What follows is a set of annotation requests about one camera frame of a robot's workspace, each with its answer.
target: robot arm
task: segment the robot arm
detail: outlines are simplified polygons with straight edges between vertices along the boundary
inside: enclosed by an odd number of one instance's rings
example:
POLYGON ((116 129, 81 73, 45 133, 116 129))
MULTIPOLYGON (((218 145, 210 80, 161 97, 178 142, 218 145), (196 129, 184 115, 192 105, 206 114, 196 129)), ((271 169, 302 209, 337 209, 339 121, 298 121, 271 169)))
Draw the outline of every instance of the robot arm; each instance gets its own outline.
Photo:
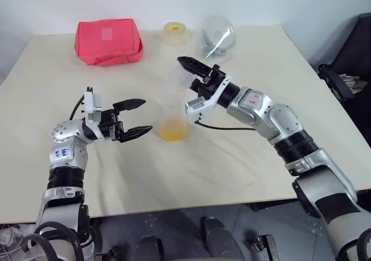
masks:
MULTIPOLYGON (((262 92, 234 85, 218 65, 210 68, 191 57, 178 61, 203 81, 195 79, 191 85, 198 98, 186 104, 190 121, 199 121, 219 104, 229 115, 254 127, 276 149, 290 174, 298 176, 292 184, 294 191, 305 211, 324 222, 339 260, 368 260, 357 253, 363 251, 364 255, 367 246, 356 245, 362 233, 370 232, 366 229, 371 226, 371 214, 357 205, 351 182, 315 144, 294 111, 262 92)), ((365 243, 364 239, 365 235, 358 243, 365 243)))
POLYGON ((138 126, 124 132, 118 119, 120 111, 132 110, 145 102, 141 99, 125 100, 113 104, 113 109, 102 111, 99 96, 88 87, 74 109, 80 103, 84 104, 85 111, 82 112, 85 112, 85 117, 72 120, 72 113, 69 120, 54 128, 49 183, 42 197, 38 228, 35 234, 25 237, 20 260, 54 260, 55 253, 59 260, 82 261, 93 255, 94 240, 83 189, 88 162, 86 146, 97 139, 122 143, 149 132, 152 126, 138 126), (27 245, 27 239, 33 242, 31 246, 27 245))

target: white wall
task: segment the white wall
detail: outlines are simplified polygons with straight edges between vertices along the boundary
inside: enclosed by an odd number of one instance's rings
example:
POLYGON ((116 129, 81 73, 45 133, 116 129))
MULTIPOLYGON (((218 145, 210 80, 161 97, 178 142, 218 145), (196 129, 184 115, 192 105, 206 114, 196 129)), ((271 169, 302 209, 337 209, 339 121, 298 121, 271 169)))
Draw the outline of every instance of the white wall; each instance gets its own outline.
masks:
POLYGON ((208 13, 235 24, 282 24, 304 57, 331 61, 371 0, 0 0, 0 82, 32 34, 75 32, 80 20, 132 17, 139 29, 196 26, 208 13))

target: red bag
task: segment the red bag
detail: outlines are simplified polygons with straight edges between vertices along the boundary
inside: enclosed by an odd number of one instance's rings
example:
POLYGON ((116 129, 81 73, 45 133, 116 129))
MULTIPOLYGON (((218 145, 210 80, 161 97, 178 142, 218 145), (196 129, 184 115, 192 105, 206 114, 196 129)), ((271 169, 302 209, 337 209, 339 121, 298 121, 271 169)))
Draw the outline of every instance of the red bag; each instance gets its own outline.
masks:
POLYGON ((80 22, 75 39, 77 57, 88 65, 109 66, 139 61, 143 44, 132 19, 80 22))

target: orange liquid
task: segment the orange liquid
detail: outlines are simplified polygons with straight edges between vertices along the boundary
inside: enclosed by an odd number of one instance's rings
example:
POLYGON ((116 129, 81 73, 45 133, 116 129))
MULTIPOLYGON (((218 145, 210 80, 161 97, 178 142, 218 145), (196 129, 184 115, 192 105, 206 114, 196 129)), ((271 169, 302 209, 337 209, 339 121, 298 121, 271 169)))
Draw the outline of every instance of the orange liquid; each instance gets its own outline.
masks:
POLYGON ((159 136, 165 141, 178 141, 188 135, 188 125, 178 118, 169 118, 159 127, 159 136))

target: black chair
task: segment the black chair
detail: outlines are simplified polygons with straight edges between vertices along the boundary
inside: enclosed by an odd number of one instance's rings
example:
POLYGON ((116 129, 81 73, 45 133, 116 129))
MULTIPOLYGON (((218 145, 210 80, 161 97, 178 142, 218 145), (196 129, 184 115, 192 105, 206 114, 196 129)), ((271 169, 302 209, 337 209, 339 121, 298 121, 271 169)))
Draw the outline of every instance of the black chair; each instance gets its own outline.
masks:
POLYGON ((318 76, 337 92, 341 105, 371 146, 371 13, 359 15, 356 25, 333 62, 319 65, 318 71, 318 76), (368 84, 353 95, 339 74, 360 77, 368 84))

